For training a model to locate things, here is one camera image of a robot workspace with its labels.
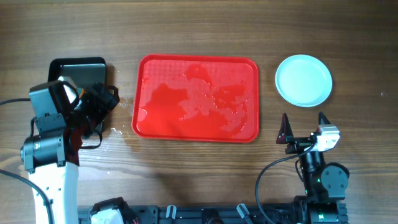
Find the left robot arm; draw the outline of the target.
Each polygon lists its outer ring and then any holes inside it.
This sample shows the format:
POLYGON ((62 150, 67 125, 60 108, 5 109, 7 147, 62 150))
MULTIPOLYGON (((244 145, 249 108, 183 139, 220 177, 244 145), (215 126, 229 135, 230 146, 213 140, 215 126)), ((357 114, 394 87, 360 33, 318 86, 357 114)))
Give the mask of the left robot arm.
POLYGON ((118 89, 103 83, 88 85, 73 101, 67 81, 52 81, 32 87, 29 98, 39 133, 30 135, 21 147, 21 159, 35 193, 37 223, 78 223, 78 152, 82 140, 101 136, 98 126, 119 103, 118 89))

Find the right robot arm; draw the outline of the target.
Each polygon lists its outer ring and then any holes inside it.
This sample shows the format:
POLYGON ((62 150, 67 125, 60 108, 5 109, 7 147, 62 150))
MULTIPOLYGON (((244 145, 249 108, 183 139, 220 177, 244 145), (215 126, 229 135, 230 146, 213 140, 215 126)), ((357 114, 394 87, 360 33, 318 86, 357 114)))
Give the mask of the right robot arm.
POLYGON ((277 144, 285 144, 287 155, 298 158, 305 189, 304 196, 296 196, 289 215, 290 223, 344 223, 346 210, 339 201, 346 197, 349 170, 336 162, 326 163, 324 153, 332 150, 340 140, 340 130, 326 116, 318 114, 318 128, 309 137, 294 137, 288 116, 284 113, 277 144))

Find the black rectangular tray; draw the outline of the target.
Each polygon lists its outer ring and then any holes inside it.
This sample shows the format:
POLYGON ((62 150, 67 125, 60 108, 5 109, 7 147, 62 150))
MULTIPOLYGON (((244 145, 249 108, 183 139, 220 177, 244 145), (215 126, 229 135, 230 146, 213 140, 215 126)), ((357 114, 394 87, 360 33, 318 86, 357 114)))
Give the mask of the black rectangular tray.
MULTIPOLYGON (((49 83, 57 82, 60 76, 70 77, 77 87, 83 89, 86 85, 92 85, 96 82, 106 85, 106 62, 102 57, 57 58, 50 63, 47 81, 49 83)), ((70 125, 70 113, 75 107, 71 104, 71 109, 64 116, 67 119, 68 125, 70 125)), ((96 131, 92 135, 97 132, 102 132, 102 130, 103 123, 96 127, 96 131)))

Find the red plastic serving tray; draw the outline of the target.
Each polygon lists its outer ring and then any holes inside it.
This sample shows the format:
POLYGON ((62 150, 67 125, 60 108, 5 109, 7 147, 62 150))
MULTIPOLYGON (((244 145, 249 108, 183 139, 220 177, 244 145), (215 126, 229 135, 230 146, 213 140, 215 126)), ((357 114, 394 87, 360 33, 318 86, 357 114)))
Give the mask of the red plastic serving tray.
POLYGON ((251 142, 259 134, 259 68, 244 57, 146 55, 132 112, 141 138, 251 142))

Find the orange green scrub sponge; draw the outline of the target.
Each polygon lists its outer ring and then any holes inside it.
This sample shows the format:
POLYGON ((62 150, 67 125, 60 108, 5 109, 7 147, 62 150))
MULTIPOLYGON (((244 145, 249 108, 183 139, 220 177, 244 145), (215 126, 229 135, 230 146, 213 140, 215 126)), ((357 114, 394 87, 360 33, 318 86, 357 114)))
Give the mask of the orange green scrub sponge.
POLYGON ((78 87, 77 88, 78 96, 81 98, 83 94, 85 93, 85 90, 83 88, 78 87))

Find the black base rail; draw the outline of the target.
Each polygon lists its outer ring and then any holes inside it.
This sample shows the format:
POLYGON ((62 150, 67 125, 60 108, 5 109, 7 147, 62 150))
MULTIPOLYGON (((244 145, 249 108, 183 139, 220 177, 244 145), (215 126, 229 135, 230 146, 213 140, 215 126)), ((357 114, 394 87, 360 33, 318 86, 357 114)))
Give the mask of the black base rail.
POLYGON ((130 207, 137 217, 136 223, 149 224, 206 224, 206 223, 332 223, 348 224, 348 211, 344 203, 315 205, 314 203, 265 204, 264 218, 257 206, 248 206, 248 214, 241 216, 238 207, 167 207, 141 205, 130 207))

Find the light blue plate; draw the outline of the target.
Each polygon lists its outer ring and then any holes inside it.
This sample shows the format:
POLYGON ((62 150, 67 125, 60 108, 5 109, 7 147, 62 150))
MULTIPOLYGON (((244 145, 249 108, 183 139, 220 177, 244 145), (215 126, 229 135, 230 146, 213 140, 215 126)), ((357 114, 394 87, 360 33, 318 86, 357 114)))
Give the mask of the light blue plate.
POLYGON ((328 99, 333 79, 321 60, 298 54, 287 57, 279 64, 275 72, 275 87, 285 101, 310 108, 328 99))

